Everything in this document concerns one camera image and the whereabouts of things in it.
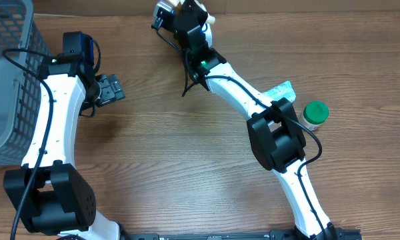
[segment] gray plastic basket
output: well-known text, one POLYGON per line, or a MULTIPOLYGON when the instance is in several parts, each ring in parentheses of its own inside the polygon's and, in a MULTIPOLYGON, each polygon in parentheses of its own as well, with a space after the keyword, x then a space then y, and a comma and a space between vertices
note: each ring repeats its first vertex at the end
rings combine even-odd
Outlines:
MULTIPOLYGON (((30 0, 0 0, 0 165, 21 164, 33 138, 41 99, 39 82, 2 58, 2 50, 11 47, 50 54, 34 24, 30 0)), ((37 72, 41 57, 12 54, 37 72)))

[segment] black cable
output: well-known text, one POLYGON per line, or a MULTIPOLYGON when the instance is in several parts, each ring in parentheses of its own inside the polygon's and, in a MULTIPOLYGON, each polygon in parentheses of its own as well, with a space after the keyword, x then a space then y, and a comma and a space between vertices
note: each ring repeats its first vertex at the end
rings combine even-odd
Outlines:
POLYGON ((233 83, 237 84, 240 88, 242 88, 242 90, 244 90, 244 92, 246 92, 246 94, 248 94, 248 96, 250 96, 250 98, 252 98, 256 102, 256 104, 260 105, 261 107, 263 107, 265 109, 269 108, 269 106, 266 106, 265 104, 263 104, 249 90, 247 90, 247 88, 243 84, 241 84, 240 82, 238 82, 237 80, 235 80, 232 77, 223 76, 223 75, 216 75, 216 76, 206 76, 205 80, 207 80, 207 79, 226 79, 228 81, 232 81, 233 83))
POLYGON ((167 40, 164 36, 162 36, 162 34, 160 34, 159 29, 156 29, 155 32, 157 33, 157 35, 167 44, 169 44, 170 46, 172 46, 177 52, 179 57, 182 60, 182 64, 184 64, 184 70, 185 70, 185 88, 184 88, 184 92, 182 93, 182 97, 185 96, 185 94, 187 93, 187 91, 190 89, 190 87, 188 87, 188 52, 189 50, 186 50, 185 52, 185 57, 182 56, 181 50, 179 50, 179 48, 173 44, 172 42, 170 42, 169 40, 167 40))
POLYGON ((35 166, 34 166, 32 174, 28 180, 28 184, 25 187, 25 190, 22 194, 21 202, 19 203, 18 209, 16 210, 15 219, 13 220, 13 224, 12 224, 10 240, 14 240, 15 236, 16 236, 16 231, 18 228, 19 218, 21 217, 22 209, 24 208, 24 204, 25 204, 25 201, 27 200, 29 192, 30 192, 31 188, 33 187, 35 175, 41 164, 41 159, 43 158, 43 155, 45 154, 47 138, 49 136, 49 132, 51 129, 51 124, 52 124, 53 95, 52 95, 52 91, 50 90, 49 86, 44 82, 44 80, 40 79, 40 77, 37 74, 35 74, 31 70, 29 70, 28 68, 20 65, 19 63, 14 61, 12 58, 10 58, 7 55, 8 52, 26 52, 26 53, 30 53, 30 54, 34 54, 34 55, 38 55, 38 56, 42 56, 42 57, 49 57, 49 56, 46 54, 38 53, 36 51, 27 50, 27 49, 5 49, 2 52, 2 55, 4 56, 4 58, 6 58, 6 60, 8 60, 10 63, 14 64, 16 67, 20 68, 22 71, 24 71, 24 72, 32 75, 34 78, 36 78, 36 80, 38 80, 44 86, 44 88, 46 89, 47 94, 49 96, 49 116, 47 118, 47 124, 46 124, 45 134, 43 136, 43 141, 42 141, 40 149, 39 149, 39 156, 37 158, 37 161, 35 162, 35 166))
POLYGON ((80 114, 80 116, 82 116, 82 117, 94 117, 95 114, 96 114, 96 105, 94 104, 94 105, 92 106, 92 113, 91 113, 90 115, 83 115, 83 114, 80 114))
POLYGON ((101 67, 101 49, 99 48, 98 42, 96 42, 94 39, 92 39, 92 42, 95 44, 95 46, 98 50, 98 62, 96 62, 96 66, 93 69, 93 73, 97 74, 99 71, 99 68, 101 67))
MULTIPOLYGON (((216 76, 206 76, 205 79, 226 79, 226 80, 232 81, 233 83, 237 84, 240 88, 242 88, 242 90, 244 90, 244 92, 246 92, 246 94, 248 94, 248 96, 250 96, 256 102, 256 104, 260 105, 261 107, 263 107, 265 109, 269 108, 269 106, 266 106, 258 98, 256 98, 249 90, 247 90, 247 88, 244 85, 242 85, 240 82, 238 82, 237 80, 235 80, 232 77, 223 76, 223 75, 216 75, 216 76)), ((317 155, 315 157, 313 157, 312 159, 302 163, 299 166, 298 172, 297 172, 297 176, 298 176, 299 184, 301 185, 302 191, 304 192, 305 198, 307 199, 307 202, 308 202, 308 204, 309 204, 309 206, 311 208, 311 212, 314 214, 316 220, 319 222, 319 226, 320 226, 321 231, 323 233, 323 238, 327 239, 326 238, 325 228, 323 227, 323 224, 321 223, 320 218, 319 218, 316 210, 314 209, 314 206, 313 206, 310 198, 308 197, 307 190, 305 189, 304 183, 302 182, 302 174, 301 174, 301 170, 302 170, 303 167, 307 166, 308 164, 310 164, 310 163, 316 161, 318 158, 320 158, 321 153, 323 152, 323 147, 322 147, 322 145, 320 143, 320 140, 317 138, 317 136, 313 132, 311 132, 308 128, 306 128, 304 125, 302 125, 302 124, 298 123, 297 121, 294 121, 293 119, 290 119, 290 118, 288 118, 286 116, 282 116, 280 113, 276 112, 276 114, 278 114, 279 117, 282 117, 282 118, 290 121, 291 123, 294 123, 295 125, 300 127, 302 130, 307 132, 308 135, 310 135, 314 139, 314 141, 316 142, 317 146, 319 147, 319 152, 317 153, 317 155)))
POLYGON ((162 34, 160 34, 159 29, 156 29, 155 32, 157 33, 157 35, 163 40, 165 41, 167 44, 169 44, 170 46, 172 46, 174 49, 176 49, 176 51, 178 52, 179 57, 183 60, 182 58, 182 54, 181 54, 181 50, 179 50, 179 48, 173 44, 172 42, 170 42, 169 40, 167 40, 164 36, 162 36, 162 34))
POLYGON ((188 54, 190 51, 191 51, 190 49, 186 49, 185 57, 183 58, 183 64, 184 64, 184 68, 185 68, 185 87, 184 87, 184 92, 182 92, 182 97, 185 97, 185 94, 187 94, 187 92, 196 84, 196 83, 192 83, 188 87, 188 54))

